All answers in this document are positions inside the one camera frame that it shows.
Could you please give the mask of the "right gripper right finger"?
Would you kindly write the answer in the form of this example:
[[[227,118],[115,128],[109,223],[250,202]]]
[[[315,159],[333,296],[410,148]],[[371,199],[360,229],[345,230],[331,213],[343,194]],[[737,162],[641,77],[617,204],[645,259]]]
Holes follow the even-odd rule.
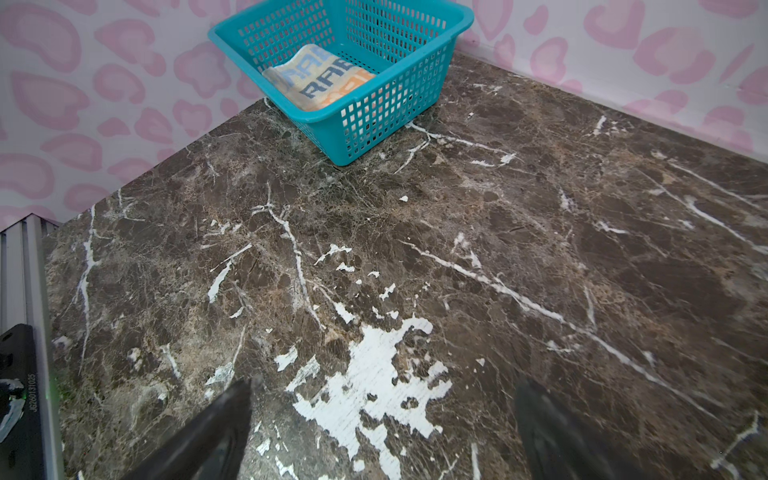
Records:
[[[517,429],[533,479],[649,477],[536,381],[519,380],[514,402]]]

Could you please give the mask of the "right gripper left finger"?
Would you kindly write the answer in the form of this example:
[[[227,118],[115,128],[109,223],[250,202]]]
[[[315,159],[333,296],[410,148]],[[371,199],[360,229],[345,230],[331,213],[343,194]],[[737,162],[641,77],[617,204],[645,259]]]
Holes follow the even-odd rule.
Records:
[[[249,437],[252,385],[238,380],[126,479],[236,479]]]

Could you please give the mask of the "cream rabbit lettered towel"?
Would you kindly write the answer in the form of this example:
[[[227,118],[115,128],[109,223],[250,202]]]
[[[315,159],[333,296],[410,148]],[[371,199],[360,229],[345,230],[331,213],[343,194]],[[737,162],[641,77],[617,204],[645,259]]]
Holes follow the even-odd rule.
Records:
[[[321,110],[375,75],[316,44],[303,46],[287,62],[262,75],[302,111]]]

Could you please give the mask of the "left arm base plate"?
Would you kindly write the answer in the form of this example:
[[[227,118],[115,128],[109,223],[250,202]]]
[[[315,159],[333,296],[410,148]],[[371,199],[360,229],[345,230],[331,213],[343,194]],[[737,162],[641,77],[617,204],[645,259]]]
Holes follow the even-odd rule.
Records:
[[[45,477],[39,382],[33,328],[1,335],[1,478]]]

